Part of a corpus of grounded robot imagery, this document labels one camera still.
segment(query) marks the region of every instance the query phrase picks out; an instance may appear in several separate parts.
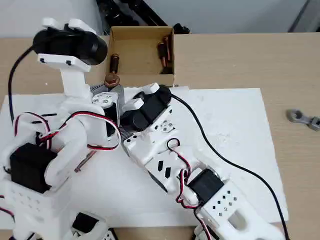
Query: red and black wire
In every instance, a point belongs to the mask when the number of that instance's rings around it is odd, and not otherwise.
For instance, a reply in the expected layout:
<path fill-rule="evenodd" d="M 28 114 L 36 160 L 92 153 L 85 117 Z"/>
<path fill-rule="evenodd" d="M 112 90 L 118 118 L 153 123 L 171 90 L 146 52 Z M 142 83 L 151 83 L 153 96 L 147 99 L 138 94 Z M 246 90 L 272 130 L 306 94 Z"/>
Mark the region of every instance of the red and black wire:
<path fill-rule="evenodd" d="M 67 125 L 67 122 L 70 119 L 75 118 L 76 116 L 90 116 L 90 117 L 102 119 L 102 120 L 106 121 L 107 123 L 111 124 L 114 127 L 115 131 L 117 132 L 117 135 L 118 135 L 118 138 L 119 138 L 119 143 L 116 146 L 106 147 L 106 146 L 96 146 L 96 145 L 88 144 L 87 145 L 88 148 L 93 149 L 93 150 L 105 150 L 105 151 L 107 151 L 107 150 L 114 150 L 120 145 L 120 143 L 121 143 L 121 134 L 120 134 L 120 130 L 119 130 L 117 124 L 112 119 L 110 119 L 109 117 L 106 117 L 104 115 L 101 115 L 101 114 L 98 114 L 98 113 L 95 113 L 95 112 L 91 112 L 91 111 L 76 111 L 76 112 L 72 113 L 56 131 L 51 132 L 50 134 L 39 138 L 39 140 L 41 142 L 44 142 L 44 141 L 47 141 L 47 140 L 51 140 L 54 136 L 56 136 L 59 133 L 59 131 L 61 131 Z"/>
<path fill-rule="evenodd" d="M 179 192 L 179 195 L 176 197 L 175 201 L 178 203 L 178 204 L 181 204 L 181 206 L 184 208 L 184 209 L 193 209 L 193 213 L 194 213 L 194 216 L 195 218 L 199 221 L 199 223 L 201 224 L 203 230 L 204 230 L 204 233 L 206 235 L 206 238 L 207 240 L 211 240 L 211 235 L 210 235 L 210 232 L 208 230 L 208 227 L 206 225 L 206 223 L 197 215 L 197 209 L 199 208 L 200 204 L 198 205 L 186 205 L 185 202 L 184 202 L 184 199 L 181 198 L 182 194 L 183 194 L 183 191 L 184 191 L 184 186 L 187 185 L 188 183 L 188 180 L 189 180 L 189 177 L 192 173 L 192 168 L 191 168 L 191 165 L 190 163 L 178 152 L 176 151 L 175 149 L 173 149 L 171 146 L 169 146 L 169 143 L 171 141 L 175 140 L 176 141 L 176 147 L 179 147 L 180 146 L 180 140 L 178 138 L 170 138 L 167 142 L 166 142 L 166 146 L 167 148 L 171 151 L 171 152 L 175 152 L 178 156 L 179 159 L 181 159 L 185 165 L 186 165 L 186 169 L 181 169 L 180 170 L 180 173 L 179 173 L 179 184 L 180 184 L 180 192 Z"/>
<path fill-rule="evenodd" d="M 4 195 L 0 195 L 0 199 L 4 199 L 4 198 L 5 198 Z M 0 211 L 4 212 L 6 214 L 9 214 L 12 217 L 13 221 L 15 221 L 15 215 L 12 211 L 9 211 L 8 209 L 5 209 L 3 207 L 0 207 Z"/>

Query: table surface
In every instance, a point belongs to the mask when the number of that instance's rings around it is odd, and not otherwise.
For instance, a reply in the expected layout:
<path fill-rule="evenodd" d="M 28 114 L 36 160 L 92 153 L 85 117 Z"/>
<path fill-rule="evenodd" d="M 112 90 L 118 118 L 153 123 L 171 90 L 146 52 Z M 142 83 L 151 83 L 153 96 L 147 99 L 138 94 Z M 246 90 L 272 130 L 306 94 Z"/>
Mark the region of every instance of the table surface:
<path fill-rule="evenodd" d="M 28 38 L 0 39 L 0 100 L 7 94 L 13 63 L 31 43 Z M 306 115 L 320 116 L 320 34 L 176 35 L 174 56 L 176 85 L 261 88 L 289 209 L 290 237 L 319 239 L 320 132 L 288 122 L 285 111 L 298 108 Z M 87 82 L 100 82 L 105 69 L 105 62 L 93 67 L 86 74 Z M 144 79 L 135 82 L 147 83 Z M 13 90 L 17 94 L 62 93 L 63 87 L 59 71 L 41 66 L 32 53 L 18 67 Z M 119 240 L 186 240 L 193 229 L 119 228 L 116 233 Z M 7 236 L 10 231 L 0 232 L 0 239 Z"/>

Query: hexagonal nut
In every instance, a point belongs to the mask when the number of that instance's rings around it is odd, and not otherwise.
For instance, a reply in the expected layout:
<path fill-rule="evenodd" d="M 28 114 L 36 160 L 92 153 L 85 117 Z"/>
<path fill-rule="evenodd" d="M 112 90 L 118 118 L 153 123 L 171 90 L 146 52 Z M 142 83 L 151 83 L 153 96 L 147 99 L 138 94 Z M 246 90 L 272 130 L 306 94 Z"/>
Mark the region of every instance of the hexagonal nut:
<path fill-rule="evenodd" d="M 114 88 L 120 83 L 120 77 L 115 73 L 108 73 L 104 78 L 104 85 L 107 88 Z"/>
<path fill-rule="evenodd" d="M 298 109 L 289 109 L 286 111 L 286 117 L 292 123 L 299 123 L 299 124 L 309 124 L 311 122 L 311 118 L 305 116 L 302 111 Z"/>
<path fill-rule="evenodd" d="M 320 117 L 315 116 L 315 117 L 312 119 L 311 123 L 308 124 L 308 127 L 311 128 L 311 129 L 314 130 L 314 131 L 319 132 L 319 131 L 320 131 Z"/>

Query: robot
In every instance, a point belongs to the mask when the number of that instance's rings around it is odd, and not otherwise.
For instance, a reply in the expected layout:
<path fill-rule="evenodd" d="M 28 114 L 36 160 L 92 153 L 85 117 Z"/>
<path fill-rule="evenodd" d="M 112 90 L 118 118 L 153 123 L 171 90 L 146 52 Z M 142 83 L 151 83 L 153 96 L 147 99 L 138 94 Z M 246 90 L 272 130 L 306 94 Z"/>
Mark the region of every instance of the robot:
<path fill-rule="evenodd" d="M 46 18 L 43 26 L 34 50 L 40 63 L 61 71 L 65 101 L 48 119 L 32 112 L 16 116 L 15 138 L 1 152 L 7 172 L 1 182 L 4 200 L 15 219 L 12 239 L 116 239 L 105 219 L 72 209 L 70 189 L 71 178 L 94 154 L 121 147 L 167 194 L 177 196 L 178 204 L 194 212 L 196 240 L 285 239 L 223 169 L 180 143 L 168 87 L 143 86 L 125 104 L 117 87 L 90 88 L 84 72 L 105 59 L 106 43 L 77 19 L 63 26 Z"/>

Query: metal wrench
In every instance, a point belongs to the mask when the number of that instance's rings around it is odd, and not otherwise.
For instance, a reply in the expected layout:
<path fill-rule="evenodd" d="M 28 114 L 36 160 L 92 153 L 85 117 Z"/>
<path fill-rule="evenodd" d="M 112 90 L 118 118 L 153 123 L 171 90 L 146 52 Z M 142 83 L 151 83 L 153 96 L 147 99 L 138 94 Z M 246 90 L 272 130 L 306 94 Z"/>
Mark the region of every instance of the metal wrench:
<path fill-rule="evenodd" d="M 309 117 L 298 109 L 289 109 L 286 111 L 286 117 L 292 123 L 306 124 L 310 129 L 320 131 L 320 117 L 318 116 Z"/>

